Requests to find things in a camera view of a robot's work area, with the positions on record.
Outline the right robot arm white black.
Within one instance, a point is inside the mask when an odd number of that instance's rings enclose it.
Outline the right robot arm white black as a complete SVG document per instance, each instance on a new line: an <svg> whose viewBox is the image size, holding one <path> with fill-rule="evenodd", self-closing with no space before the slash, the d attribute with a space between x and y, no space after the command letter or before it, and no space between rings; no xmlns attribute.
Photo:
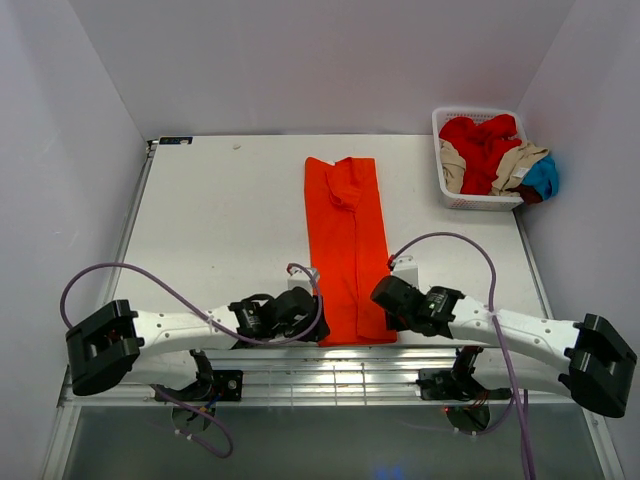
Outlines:
<svg viewBox="0 0 640 480"><path fill-rule="evenodd" d="M551 320L509 310L490 313L462 292L423 293L397 276L371 294L387 326L463 343L450 370L419 379L427 399L504 399L515 389L552 393L609 418L625 415L637 356L605 318Z"/></svg>

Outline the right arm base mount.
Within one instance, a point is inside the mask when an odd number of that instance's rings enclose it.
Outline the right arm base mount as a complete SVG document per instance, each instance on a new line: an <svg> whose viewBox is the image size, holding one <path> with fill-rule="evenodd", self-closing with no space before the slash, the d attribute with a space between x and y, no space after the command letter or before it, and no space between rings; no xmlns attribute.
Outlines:
<svg viewBox="0 0 640 480"><path fill-rule="evenodd" d="M486 388L473 378L479 355L479 346L465 346L456 350L456 358L450 369L430 371L420 369L415 383L423 400L509 400L512 391L507 388Z"/></svg>

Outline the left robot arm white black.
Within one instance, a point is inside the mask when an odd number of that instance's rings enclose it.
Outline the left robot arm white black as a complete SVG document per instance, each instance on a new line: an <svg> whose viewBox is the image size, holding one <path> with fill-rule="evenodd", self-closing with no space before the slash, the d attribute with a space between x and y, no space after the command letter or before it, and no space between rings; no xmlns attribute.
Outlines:
<svg viewBox="0 0 640 480"><path fill-rule="evenodd" d="M66 335L72 391L93 396L121 383L151 384L197 400L212 387L204 351L282 340L318 343L329 333L318 298L302 287L277 297L252 295L203 317L134 310L114 300Z"/></svg>

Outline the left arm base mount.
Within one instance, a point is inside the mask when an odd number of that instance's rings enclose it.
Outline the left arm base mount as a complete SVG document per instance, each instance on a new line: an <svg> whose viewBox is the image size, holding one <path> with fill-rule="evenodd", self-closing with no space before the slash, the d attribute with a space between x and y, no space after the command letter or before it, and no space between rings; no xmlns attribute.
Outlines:
<svg viewBox="0 0 640 480"><path fill-rule="evenodd" d="M196 380L181 390L159 386L163 393L183 402L218 401L239 402L243 388L242 370L213 370L197 373Z"/></svg>

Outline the orange t-shirt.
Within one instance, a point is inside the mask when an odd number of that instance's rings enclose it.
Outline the orange t-shirt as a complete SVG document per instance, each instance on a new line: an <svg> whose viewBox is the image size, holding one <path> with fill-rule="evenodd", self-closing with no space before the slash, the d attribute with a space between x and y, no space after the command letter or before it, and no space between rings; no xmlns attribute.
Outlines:
<svg viewBox="0 0 640 480"><path fill-rule="evenodd" d="M384 311L370 299L389 274L375 160L348 157L329 164L307 158L304 200L311 265L320 274L330 330L320 345L396 342Z"/></svg>

